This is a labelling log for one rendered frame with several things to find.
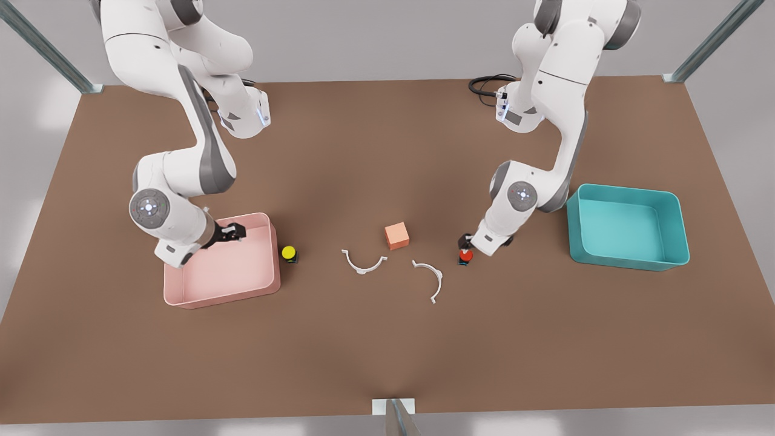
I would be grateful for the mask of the pink storage box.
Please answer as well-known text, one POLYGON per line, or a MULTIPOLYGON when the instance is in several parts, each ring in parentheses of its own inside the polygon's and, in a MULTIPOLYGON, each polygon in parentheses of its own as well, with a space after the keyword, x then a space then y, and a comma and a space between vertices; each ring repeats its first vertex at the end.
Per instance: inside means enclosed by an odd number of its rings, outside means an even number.
POLYGON ((246 228, 241 241, 217 243, 199 250, 182 268, 164 267, 164 301, 196 309, 277 292, 282 286, 279 247, 273 223, 265 213, 217 220, 221 226, 246 228))

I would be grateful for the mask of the blue storage box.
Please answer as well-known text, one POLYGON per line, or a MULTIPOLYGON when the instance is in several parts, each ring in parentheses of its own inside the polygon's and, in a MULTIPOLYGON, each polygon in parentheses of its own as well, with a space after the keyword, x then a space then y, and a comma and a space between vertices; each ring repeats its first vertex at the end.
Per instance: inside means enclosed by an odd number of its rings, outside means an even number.
POLYGON ((690 261, 681 203, 669 191, 582 184, 566 210, 578 263, 666 271, 690 261))

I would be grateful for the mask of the orange cube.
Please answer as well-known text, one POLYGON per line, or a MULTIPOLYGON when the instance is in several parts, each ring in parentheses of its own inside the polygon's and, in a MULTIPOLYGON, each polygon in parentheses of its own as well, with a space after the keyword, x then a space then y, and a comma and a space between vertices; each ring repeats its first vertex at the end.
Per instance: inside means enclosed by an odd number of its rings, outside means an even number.
POLYGON ((387 244, 391 251, 409 245, 409 232, 404 222, 399 222, 384 228, 387 244))

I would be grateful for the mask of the silver frame post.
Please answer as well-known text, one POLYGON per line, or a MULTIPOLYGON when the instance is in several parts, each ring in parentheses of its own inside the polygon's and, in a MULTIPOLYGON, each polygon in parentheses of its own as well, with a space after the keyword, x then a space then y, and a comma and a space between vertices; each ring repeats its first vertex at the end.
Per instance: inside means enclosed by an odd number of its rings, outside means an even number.
POLYGON ((86 78, 9 0, 0 0, 0 19, 81 94, 103 91, 104 85, 94 84, 86 78))
POLYGON ((415 424, 415 399, 373 399, 372 414, 384 416, 384 436, 421 436, 415 424))
POLYGON ((686 60, 675 71, 661 76, 668 84, 683 84, 733 35, 747 19, 752 16, 766 0, 740 0, 734 9, 727 14, 722 22, 705 37, 686 60))

